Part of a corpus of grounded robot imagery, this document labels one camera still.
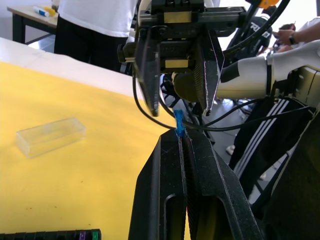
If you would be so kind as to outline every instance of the desk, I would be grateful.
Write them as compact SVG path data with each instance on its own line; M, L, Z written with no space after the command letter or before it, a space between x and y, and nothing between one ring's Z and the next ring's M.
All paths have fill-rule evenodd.
M0 233L99 228L103 239L128 238L137 176L166 131L137 110L131 78L2 38L0 61ZM70 116L85 140L33 159L17 149L17 130Z
M57 17L46 17L34 12L33 5L8 6L7 10L12 12L12 39L24 44L26 42L26 26L30 26L49 34L56 34Z

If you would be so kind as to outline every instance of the black pants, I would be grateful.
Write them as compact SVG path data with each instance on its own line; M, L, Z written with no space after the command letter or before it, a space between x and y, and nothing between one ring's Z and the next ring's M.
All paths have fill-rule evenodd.
M285 97L278 103L278 107L273 107L274 100L266 97L256 103L246 122L265 117L269 112L276 115L304 105ZM240 129L234 140L235 149L229 167L238 176L247 198L259 177L298 142L300 134L311 119L312 113L299 111L274 121L253 123Z
M120 72L117 48L126 40L126 37L107 36L58 17L54 53Z

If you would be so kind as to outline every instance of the floor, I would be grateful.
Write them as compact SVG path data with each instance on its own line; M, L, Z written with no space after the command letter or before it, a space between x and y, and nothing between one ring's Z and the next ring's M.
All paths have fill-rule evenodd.
M55 46L55 35L50 35L46 38L43 38L39 41L36 41L34 43L29 44L31 48L34 49L41 49L46 52L53 53L54 52L54 46ZM173 98L167 98L166 103L172 102ZM220 117L221 115L228 112L230 109L234 108L234 102L230 99L223 99L218 100L214 102L213 108L212 108L212 114L208 117L205 117L203 121L205 123L208 123L210 121L213 121L214 119ZM184 112L186 112L185 105L179 101L177 105L175 106L177 109L183 109ZM228 126L234 126L243 123L246 120L246 115L240 111L234 111L229 116L224 118L222 121L219 121L212 125L211 127L215 128L221 128L221 127L228 127ZM234 144L234 140L238 133L237 130L232 131L225 131L225 132L209 132L209 135L212 140L214 140L215 144L213 145L213 149L220 155L220 157L228 164L230 161L231 156L226 152L226 148L230 145ZM265 179L260 182L261 186L265 186L268 181L271 180L273 175L275 174L276 170L279 168L281 164L281 161L276 162L274 166L268 169L266 171ZM254 203L256 199L259 197L260 192L257 187L254 187L252 194L249 198L249 203Z

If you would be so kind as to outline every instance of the white table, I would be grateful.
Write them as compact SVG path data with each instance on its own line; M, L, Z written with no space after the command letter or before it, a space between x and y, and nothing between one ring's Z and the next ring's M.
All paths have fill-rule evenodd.
M132 97L132 77L0 37L0 62ZM140 99L142 95L137 88Z

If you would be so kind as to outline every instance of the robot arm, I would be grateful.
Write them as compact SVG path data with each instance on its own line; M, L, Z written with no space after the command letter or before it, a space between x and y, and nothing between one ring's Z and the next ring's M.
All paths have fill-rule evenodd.
M320 40L267 58L251 57L233 63L222 70L216 95L227 99L263 98L274 84L287 80L291 71L304 66L320 71ZM310 84L312 81L304 81L299 86L315 87Z

